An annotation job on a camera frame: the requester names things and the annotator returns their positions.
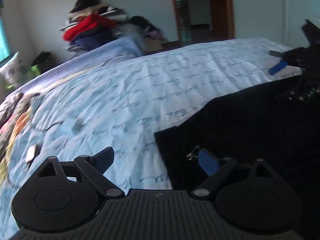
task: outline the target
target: metal pin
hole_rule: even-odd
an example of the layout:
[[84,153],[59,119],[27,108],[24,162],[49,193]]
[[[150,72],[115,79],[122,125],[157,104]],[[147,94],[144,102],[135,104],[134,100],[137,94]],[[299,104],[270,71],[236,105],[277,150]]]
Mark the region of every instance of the metal pin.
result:
[[122,194],[122,191],[117,188],[111,188],[107,190],[106,194],[109,197],[119,197]]
[[206,197],[207,195],[210,194],[209,190],[204,189],[204,188],[198,188],[196,189],[193,194],[195,194],[198,197]]
[[193,151],[187,155],[188,161],[192,161],[192,160],[194,160],[194,159],[198,159],[198,158],[199,158],[198,155],[195,155],[195,154],[194,154],[194,152],[195,152],[196,150],[200,150],[200,146],[199,146],[199,145],[197,145],[197,146],[193,149]]

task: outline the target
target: pillow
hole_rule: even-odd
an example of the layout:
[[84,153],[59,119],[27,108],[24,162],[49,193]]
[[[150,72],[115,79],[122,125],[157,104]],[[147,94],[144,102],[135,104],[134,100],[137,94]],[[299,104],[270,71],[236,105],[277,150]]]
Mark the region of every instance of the pillow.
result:
[[19,52],[17,52],[3,67],[0,68],[0,75],[14,87],[19,87],[21,76],[24,73],[25,66],[19,60]]

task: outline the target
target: circular pad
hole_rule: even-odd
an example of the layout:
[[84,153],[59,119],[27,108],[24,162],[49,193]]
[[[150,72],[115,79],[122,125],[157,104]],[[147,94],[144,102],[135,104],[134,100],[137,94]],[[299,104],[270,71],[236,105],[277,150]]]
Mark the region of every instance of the circular pad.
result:
[[292,229],[302,211],[297,194],[277,179],[255,178],[223,188],[216,206],[236,227],[254,233]]
[[55,183],[54,178],[31,182],[14,197],[12,214],[20,227],[36,232],[61,232],[94,216],[99,198],[92,188],[68,179]]
[[71,203],[71,195],[60,189],[45,190],[35,198],[35,204],[44,211],[57,211]]

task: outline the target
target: door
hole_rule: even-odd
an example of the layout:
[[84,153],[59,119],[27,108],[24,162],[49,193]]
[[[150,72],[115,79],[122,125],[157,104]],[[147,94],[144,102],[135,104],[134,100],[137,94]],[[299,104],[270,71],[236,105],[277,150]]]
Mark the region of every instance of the door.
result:
[[212,30],[217,40],[235,38],[232,0],[210,0]]
[[174,5],[179,29],[179,40],[181,44],[187,44],[191,42],[188,0],[174,0]]

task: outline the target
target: bedsheet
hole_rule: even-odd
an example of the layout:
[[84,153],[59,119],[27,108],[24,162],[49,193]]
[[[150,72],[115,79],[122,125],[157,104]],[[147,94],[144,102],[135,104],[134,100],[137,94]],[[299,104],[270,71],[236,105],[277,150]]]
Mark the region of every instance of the bedsheet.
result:
[[[125,192],[171,189],[154,133],[181,124],[215,97],[301,74],[287,67],[270,76],[279,61],[270,49],[289,48],[260,38],[202,43],[83,73],[33,101],[36,111],[13,146],[9,178],[19,187],[49,156],[70,161],[112,146],[115,161],[104,176],[114,184]],[[67,117],[82,118],[82,130],[71,134],[54,125],[46,131]],[[26,153],[35,144],[42,150],[27,170]],[[4,182],[0,239],[18,230],[10,211],[16,192]]]
[[19,92],[38,92],[60,79],[66,78],[76,72],[95,67],[103,62],[111,65],[124,60],[141,57],[142,55],[136,36],[132,35],[130,37],[120,38],[49,70],[18,88],[12,94]]

